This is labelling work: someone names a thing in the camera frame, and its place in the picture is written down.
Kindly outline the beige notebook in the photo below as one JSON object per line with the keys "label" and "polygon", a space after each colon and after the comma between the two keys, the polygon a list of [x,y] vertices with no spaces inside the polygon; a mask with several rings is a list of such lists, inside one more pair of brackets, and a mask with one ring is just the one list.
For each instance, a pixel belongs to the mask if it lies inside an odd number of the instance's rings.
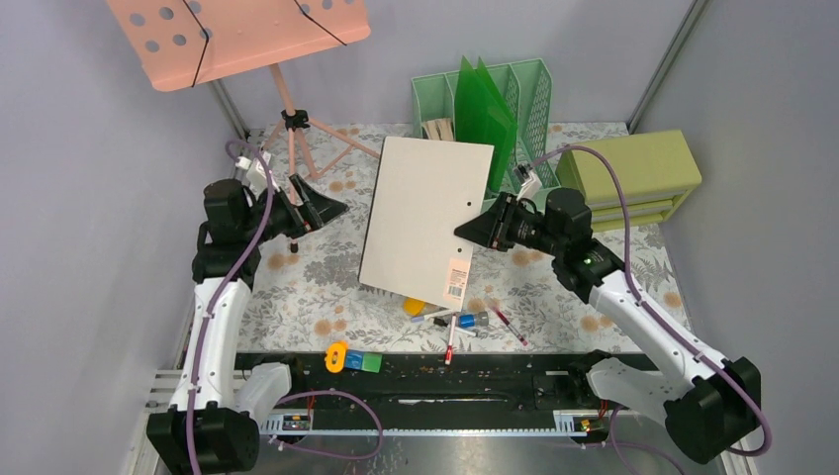
{"label": "beige notebook", "polygon": [[487,144],[385,138],[359,282],[461,310],[473,246],[454,231],[482,211],[493,151]]}

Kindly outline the treehouse paperback book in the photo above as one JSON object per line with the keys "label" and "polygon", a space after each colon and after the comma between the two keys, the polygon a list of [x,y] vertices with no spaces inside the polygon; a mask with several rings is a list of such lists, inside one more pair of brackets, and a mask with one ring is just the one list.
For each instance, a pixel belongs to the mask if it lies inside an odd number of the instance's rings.
{"label": "treehouse paperback book", "polygon": [[453,122],[450,118],[441,118],[434,121],[436,136],[445,142],[454,142]]}

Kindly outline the green plastic folder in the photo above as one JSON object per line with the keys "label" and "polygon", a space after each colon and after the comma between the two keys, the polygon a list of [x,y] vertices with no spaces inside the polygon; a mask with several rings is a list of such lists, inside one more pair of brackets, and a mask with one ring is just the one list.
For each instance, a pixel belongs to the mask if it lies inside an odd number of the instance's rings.
{"label": "green plastic folder", "polygon": [[493,148],[486,187],[500,192],[513,155],[517,120],[481,58],[461,58],[454,94],[455,140]]}

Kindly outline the green file organizer rack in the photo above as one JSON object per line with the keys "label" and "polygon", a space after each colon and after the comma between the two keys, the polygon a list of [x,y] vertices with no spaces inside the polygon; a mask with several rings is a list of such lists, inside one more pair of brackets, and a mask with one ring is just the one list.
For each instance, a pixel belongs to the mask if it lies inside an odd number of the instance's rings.
{"label": "green file organizer rack", "polygon": [[[546,152],[552,77],[540,58],[486,66],[517,120],[517,136],[501,191],[491,192],[486,187],[484,204],[490,205],[501,192],[518,193],[523,178],[515,172],[515,168],[527,163],[541,182],[531,200],[541,206],[546,193],[559,186],[551,167],[537,161]],[[426,139],[421,126],[423,122],[441,118],[452,120],[454,132],[454,94],[459,69],[411,80],[416,137]]]}

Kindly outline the yellow blue green toy block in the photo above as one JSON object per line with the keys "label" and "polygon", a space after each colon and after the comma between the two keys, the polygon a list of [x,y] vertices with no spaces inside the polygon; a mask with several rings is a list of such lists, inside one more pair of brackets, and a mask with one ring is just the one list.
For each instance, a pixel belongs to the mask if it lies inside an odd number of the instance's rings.
{"label": "yellow blue green toy block", "polygon": [[346,341],[334,342],[326,350],[325,366],[330,373],[344,370],[378,373],[382,364],[382,354],[350,349]]}

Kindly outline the olive green drawer box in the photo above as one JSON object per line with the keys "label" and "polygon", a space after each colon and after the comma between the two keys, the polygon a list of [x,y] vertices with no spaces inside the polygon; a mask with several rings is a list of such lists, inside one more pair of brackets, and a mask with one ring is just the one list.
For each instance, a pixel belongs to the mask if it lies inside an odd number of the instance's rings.
{"label": "olive green drawer box", "polygon": [[[633,226],[669,219],[702,182],[688,143],[679,130],[590,141],[618,178]],[[605,166],[584,151],[561,155],[556,167],[563,187],[579,190],[592,210],[596,232],[624,226],[619,198]]]}

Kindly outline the purple paperback book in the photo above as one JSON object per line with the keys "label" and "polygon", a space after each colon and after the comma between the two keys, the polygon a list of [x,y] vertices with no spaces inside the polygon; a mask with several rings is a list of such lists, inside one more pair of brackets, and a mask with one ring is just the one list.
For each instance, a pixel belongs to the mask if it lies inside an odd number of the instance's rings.
{"label": "purple paperback book", "polygon": [[422,123],[423,134],[428,140],[439,141],[439,129],[436,120],[426,121]]}

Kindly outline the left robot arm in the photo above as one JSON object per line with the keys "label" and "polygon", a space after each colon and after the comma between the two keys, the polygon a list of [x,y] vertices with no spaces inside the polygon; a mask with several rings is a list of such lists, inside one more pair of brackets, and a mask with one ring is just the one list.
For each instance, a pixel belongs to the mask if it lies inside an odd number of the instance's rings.
{"label": "left robot arm", "polygon": [[238,331],[250,301],[259,247],[278,236],[301,238],[345,214],[348,206],[291,183],[300,201],[270,185],[254,194],[223,179],[203,191],[206,220],[192,260],[194,315],[183,370],[167,409],[149,417],[146,436],[173,474],[226,474],[253,468],[260,427],[278,402],[293,407],[307,381],[286,363],[257,365],[233,387]]}

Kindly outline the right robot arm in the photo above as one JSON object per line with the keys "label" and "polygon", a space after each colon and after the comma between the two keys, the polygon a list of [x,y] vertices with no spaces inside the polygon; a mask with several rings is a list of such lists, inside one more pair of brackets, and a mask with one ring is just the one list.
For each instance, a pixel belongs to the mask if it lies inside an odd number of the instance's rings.
{"label": "right robot arm", "polygon": [[592,351],[567,382],[577,406],[600,400],[623,405],[663,426],[696,463],[732,449],[762,425],[758,368],[714,350],[643,292],[630,265],[594,238],[592,212],[579,191],[552,190],[541,212],[502,193],[488,211],[453,232],[488,249],[518,244],[552,256],[558,282],[616,323],[657,369],[639,370]]}

